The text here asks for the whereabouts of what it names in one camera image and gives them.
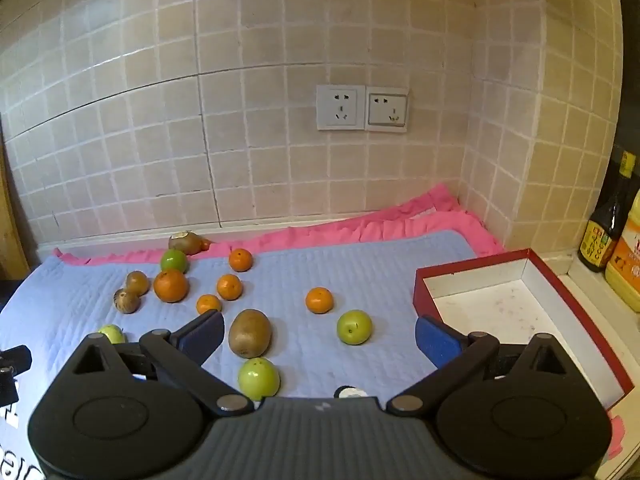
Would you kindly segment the pink towel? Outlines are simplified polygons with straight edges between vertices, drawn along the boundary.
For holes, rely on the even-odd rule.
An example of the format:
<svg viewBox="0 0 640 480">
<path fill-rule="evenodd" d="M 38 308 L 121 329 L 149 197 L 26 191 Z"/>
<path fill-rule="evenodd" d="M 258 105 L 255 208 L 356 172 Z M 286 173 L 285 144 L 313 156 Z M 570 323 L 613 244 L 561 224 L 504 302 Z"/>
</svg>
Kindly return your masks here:
<svg viewBox="0 0 640 480">
<path fill-rule="evenodd" d="M 370 214 L 313 226 L 288 226 L 246 240 L 211 242 L 205 252 L 199 252 L 192 259 L 227 257 L 234 248 L 245 248 L 257 255 L 288 249 L 389 242 L 440 231 L 457 232 L 479 257 L 504 252 L 480 219 L 463 209 L 448 188 L 439 184 L 408 202 Z"/>
</svg>

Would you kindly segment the striped brown passion fruit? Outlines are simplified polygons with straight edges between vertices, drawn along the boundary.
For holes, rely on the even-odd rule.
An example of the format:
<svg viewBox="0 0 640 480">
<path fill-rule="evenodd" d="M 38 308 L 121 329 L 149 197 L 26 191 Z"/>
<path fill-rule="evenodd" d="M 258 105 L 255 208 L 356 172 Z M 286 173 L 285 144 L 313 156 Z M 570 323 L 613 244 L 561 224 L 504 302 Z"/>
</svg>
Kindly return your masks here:
<svg viewBox="0 0 640 480">
<path fill-rule="evenodd" d="M 114 292 L 114 306 L 120 313 L 133 314 L 141 306 L 141 299 L 135 292 L 121 288 Z"/>
</svg>

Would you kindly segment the light green apple front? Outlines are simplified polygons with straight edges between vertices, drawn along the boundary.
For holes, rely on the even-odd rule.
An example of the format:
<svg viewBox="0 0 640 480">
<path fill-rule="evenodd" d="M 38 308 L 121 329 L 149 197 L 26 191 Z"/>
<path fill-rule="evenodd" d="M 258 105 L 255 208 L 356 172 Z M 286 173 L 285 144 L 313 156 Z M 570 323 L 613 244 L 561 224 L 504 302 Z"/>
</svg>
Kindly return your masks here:
<svg viewBox="0 0 640 480">
<path fill-rule="evenodd" d="M 240 391 L 258 402 L 263 398 L 275 396 L 281 385 L 280 373 L 270 361 L 264 358 L 247 360 L 238 373 Z"/>
</svg>

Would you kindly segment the white wall socket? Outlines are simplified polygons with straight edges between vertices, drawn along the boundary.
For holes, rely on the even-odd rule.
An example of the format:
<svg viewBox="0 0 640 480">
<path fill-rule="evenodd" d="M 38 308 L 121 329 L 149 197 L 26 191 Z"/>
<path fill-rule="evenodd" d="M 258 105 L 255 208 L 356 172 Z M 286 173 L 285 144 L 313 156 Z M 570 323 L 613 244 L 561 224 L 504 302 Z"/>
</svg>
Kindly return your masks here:
<svg viewBox="0 0 640 480">
<path fill-rule="evenodd" d="M 372 132 L 405 133 L 409 118 L 409 90 L 368 87 L 364 128 Z"/>
<path fill-rule="evenodd" d="M 366 87 L 349 84 L 318 84 L 317 128 L 321 131 L 363 130 Z"/>
</svg>

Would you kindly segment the wooden cutting board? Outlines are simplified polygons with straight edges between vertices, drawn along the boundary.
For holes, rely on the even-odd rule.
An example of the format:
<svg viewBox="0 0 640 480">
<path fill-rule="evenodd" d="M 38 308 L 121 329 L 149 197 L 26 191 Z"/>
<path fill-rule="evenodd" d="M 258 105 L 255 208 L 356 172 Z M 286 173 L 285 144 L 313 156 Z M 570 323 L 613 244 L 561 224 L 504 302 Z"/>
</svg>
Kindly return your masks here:
<svg viewBox="0 0 640 480">
<path fill-rule="evenodd" d="M 1 149 L 0 192 L 0 257 L 2 281 L 24 280 L 29 274 L 29 265 L 18 234 L 11 203 L 11 194 L 6 171 L 6 155 Z"/>
</svg>

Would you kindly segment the red white cardboard box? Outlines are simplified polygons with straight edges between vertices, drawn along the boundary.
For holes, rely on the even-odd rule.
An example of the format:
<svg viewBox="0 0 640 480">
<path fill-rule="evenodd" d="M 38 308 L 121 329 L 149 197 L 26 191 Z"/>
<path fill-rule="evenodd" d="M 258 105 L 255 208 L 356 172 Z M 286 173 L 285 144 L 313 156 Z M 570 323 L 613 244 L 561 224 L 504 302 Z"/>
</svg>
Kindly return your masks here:
<svg viewBox="0 0 640 480">
<path fill-rule="evenodd" d="M 419 269 L 413 305 L 420 316 L 504 344 L 555 336 L 608 408 L 639 385 L 639 365 L 613 326 L 530 249 Z"/>
</svg>

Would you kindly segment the yellow detergent jug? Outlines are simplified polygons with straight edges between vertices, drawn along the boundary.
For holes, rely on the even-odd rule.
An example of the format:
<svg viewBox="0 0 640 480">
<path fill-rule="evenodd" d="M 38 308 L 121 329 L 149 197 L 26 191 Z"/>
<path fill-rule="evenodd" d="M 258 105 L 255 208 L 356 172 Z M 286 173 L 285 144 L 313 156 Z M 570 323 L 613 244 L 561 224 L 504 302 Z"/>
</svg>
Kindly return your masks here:
<svg viewBox="0 0 640 480">
<path fill-rule="evenodd" d="M 623 302 L 640 313 L 640 192 L 605 268 L 605 279 Z"/>
</svg>

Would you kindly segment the dark green apple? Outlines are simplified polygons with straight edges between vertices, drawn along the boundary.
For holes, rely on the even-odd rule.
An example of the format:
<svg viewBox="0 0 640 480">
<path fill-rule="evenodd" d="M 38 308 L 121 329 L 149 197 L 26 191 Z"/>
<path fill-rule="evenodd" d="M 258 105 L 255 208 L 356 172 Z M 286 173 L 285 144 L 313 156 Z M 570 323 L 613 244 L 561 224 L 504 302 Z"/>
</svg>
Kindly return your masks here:
<svg viewBox="0 0 640 480">
<path fill-rule="evenodd" d="M 169 248 L 160 258 L 160 270 L 176 270 L 185 274 L 189 269 L 189 259 L 184 252 L 179 249 Z"/>
</svg>

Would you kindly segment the left white wall socket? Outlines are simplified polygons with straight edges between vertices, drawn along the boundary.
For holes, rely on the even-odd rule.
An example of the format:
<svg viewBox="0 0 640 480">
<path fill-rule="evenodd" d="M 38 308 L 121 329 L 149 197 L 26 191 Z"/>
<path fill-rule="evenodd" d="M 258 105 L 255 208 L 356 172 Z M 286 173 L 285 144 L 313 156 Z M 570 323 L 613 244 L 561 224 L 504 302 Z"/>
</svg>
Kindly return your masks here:
<svg viewBox="0 0 640 480">
<path fill-rule="evenodd" d="M 366 87 L 349 84 L 318 84 L 317 128 L 321 131 L 363 130 Z"/>
</svg>

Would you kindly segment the large orange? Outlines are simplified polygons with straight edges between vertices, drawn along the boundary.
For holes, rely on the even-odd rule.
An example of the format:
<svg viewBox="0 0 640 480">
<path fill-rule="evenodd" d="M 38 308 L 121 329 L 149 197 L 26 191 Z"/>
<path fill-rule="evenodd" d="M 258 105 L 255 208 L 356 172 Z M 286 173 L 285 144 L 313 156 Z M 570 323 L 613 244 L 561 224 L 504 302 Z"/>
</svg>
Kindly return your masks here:
<svg viewBox="0 0 640 480">
<path fill-rule="evenodd" d="M 155 295 L 165 304 L 175 304 L 188 296 L 190 284 L 186 276 L 177 269 L 160 272 L 154 278 Z"/>
</svg>

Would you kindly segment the brown kiwi with sticker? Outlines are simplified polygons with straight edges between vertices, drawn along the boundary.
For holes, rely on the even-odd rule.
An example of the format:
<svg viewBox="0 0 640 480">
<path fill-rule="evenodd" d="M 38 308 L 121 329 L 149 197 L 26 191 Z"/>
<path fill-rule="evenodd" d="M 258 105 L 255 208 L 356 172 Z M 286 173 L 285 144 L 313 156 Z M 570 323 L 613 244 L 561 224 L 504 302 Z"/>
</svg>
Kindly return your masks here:
<svg viewBox="0 0 640 480">
<path fill-rule="evenodd" d="M 183 252 L 185 255 L 196 255 L 203 250 L 203 239 L 191 231 L 172 234 L 168 240 L 168 248 Z"/>
</svg>

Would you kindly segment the large brown kiwi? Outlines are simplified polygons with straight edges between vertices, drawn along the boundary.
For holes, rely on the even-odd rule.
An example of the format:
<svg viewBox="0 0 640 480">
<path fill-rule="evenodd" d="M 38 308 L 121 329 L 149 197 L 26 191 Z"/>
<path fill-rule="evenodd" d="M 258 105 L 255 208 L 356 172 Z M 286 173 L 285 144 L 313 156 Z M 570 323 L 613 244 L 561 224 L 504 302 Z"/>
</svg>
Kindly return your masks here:
<svg viewBox="0 0 640 480">
<path fill-rule="evenodd" d="M 240 358 L 259 358 L 268 350 L 271 335 L 271 323 L 267 315 L 255 309 L 245 309 L 231 324 L 229 348 Z"/>
</svg>

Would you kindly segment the smooth brown passion fruit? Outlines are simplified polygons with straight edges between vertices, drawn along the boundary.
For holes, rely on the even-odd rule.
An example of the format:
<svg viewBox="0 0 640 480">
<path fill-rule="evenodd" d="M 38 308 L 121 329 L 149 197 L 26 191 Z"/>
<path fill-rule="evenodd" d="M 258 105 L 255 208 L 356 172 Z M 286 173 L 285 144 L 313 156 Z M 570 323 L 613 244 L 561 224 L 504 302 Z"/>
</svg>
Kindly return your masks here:
<svg viewBox="0 0 640 480">
<path fill-rule="evenodd" d="M 145 295 L 151 287 L 149 278 L 142 271 L 131 271 L 125 280 L 125 289 L 137 296 Z"/>
</svg>

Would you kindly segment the mandarin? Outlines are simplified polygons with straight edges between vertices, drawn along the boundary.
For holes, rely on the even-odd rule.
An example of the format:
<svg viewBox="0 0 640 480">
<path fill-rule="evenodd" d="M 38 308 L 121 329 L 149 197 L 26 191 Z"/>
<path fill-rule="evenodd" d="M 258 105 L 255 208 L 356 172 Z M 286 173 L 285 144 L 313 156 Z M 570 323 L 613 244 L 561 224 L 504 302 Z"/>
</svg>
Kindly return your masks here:
<svg viewBox="0 0 640 480">
<path fill-rule="evenodd" d="M 310 312 L 314 314 L 325 314 L 334 308 L 334 297 L 329 289 L 315 287 L 307 292 L 305 304 Z"/>
<path fill-rule="evenodd" d="M 205 294 L 196 300 L 195 307 L 198 314 L 204 314 L 207 311 L 220 312 L 222 310 L 222 303 L 217 296 Z"/>
<path fill-rule="evenodd" d="M 245 248 L 235 248 L 229 254 L 228 263 L 234 272 L 246 272 L 253 266 L 254 257 Z"/>
<path fill-rule="evenodd" d="M 216 291 L 221 299 L 234 301 L 242 296 L 243 284 L 236 275 L 224 274 L 217 281 Z"/>
</svg>

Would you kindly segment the right white wall socket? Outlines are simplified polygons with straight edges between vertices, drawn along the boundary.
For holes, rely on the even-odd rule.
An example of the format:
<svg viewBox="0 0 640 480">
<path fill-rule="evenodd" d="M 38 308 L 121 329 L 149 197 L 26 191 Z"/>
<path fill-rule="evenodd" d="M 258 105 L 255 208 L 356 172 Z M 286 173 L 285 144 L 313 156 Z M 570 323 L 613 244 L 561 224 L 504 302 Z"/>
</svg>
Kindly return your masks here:
<svg viewBox="0 0 640 480">
<path fill-rule="evenodd" d="M 405 133 L 409 118 L 409 90 L 368 87 L 364 128 L 372 132 Z"/>
</svg>

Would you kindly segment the dark soy sauce bottle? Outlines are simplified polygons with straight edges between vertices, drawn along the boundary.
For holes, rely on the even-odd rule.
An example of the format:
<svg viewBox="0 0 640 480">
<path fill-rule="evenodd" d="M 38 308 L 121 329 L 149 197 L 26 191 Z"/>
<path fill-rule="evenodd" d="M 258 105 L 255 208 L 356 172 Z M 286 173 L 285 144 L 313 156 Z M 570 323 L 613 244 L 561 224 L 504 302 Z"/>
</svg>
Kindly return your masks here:
<svg viewBox="0 0 640 480">
<path fill-rule="evenodd" d="M 627 218 L 625 208 L 628 188 L 635 164 L 636 156 L 623 151 L 613 191 L 593 211 L 586 224 L 578 248 L 578 258 L 592 272 L 599 273 L 605 269 L 622 235 Z"/>
</svg>

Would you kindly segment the light blue quilted mat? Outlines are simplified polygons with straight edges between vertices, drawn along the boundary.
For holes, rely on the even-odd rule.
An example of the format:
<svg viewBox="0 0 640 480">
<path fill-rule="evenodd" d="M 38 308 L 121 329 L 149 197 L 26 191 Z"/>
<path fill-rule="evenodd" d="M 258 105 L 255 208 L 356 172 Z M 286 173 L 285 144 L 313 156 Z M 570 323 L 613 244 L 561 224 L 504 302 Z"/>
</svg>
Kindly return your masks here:
<svg viewBox="0 0 640 480">
<path fill-rule="evenodd" d="M 245 309 L 268 316 L 272 338 L 267 356 L 280 372 L 282 396 L 321 398 L 349 385 L 386 401 L 433 370 L 414 341 L 416 271 L 473 255 L 454 231 L 264 252 L 255 255 L 252 268 L 242 274 L 242 296 L 224 305 L 224 318 L 232 321 Z M 28 443 L 28 420 L 86 335 L 107 324 L 117 325 L 132 341 L 154 328 L 178 330 L 195 318 L 196 300 L 212 292 L 229 270 L 226 258 L 194 261 L 185 300 L 165 304 L 147 294 L 137 312 L 123 314 L 113 297 L 130 264 L 75 266 L 58 256 L 44 260 L 1 313 L 2 347 L 24 344 L 32 352 L 32 367 L 17 377 L 17 404 L 1 412 L 2 477 L 41 477 Z M 307 309 L 307 292 L 315 287 L 332 292 L 334 308 L 328 313 Z M 337 321 L 350 310 L 367 312 L 373 323 L 371 337 L 359 346 L 337 337 Z"/>
</svg>

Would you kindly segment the light green apple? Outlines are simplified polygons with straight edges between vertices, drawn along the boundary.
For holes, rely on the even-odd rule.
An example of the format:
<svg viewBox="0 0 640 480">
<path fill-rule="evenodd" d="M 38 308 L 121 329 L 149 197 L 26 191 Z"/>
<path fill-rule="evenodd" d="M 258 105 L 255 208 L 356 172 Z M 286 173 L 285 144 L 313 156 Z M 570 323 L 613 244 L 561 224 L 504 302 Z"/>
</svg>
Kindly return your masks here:
<svg viewBox="0 0 640 480">
<path fill-rule="evenodd" d="M 127 342 L 125 333 L 117 325 L 104 325 L 99 329 L 99 333 L 103 334 L 112 344 L 126 344 Z"/>
<path fill-rule="evenodd" d="M 359 346 L 373 333 L 373 323 L 367 312 L 350 310 L 341 315 L 336 326 L 337 337 L 344 344 Z"/>
<path fill-rule="evenodd" d="M 263 398 L 275 396 L 281 385 L 280 373 L 270 361 L 264 358 L 247 360 L 238 373 L 240 391 L 258 402 Z"/>
</svg>

